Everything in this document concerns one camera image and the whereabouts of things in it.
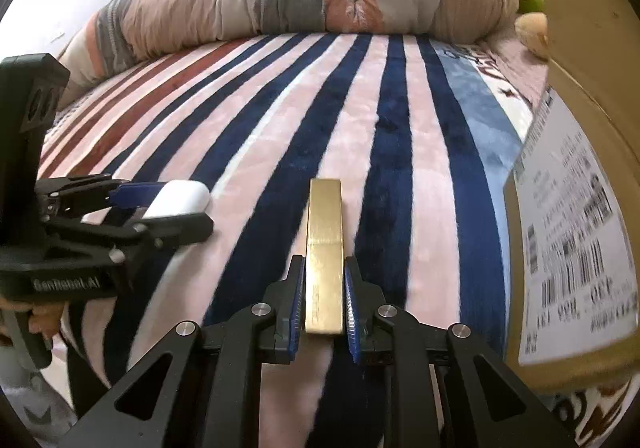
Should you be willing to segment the person's left hand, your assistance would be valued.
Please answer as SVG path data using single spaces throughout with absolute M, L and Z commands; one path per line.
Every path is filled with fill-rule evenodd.
M 51 340 L 60 331 L 62 315 L 65 303 L 54 302 L 46 304 L 29 304 L 25 302 L 11 302 L 1 298 L 0 306 L 2 311 L 14 311 L 19 313 L 29 313 L 28 330 L 34 335 L 43 335 Z

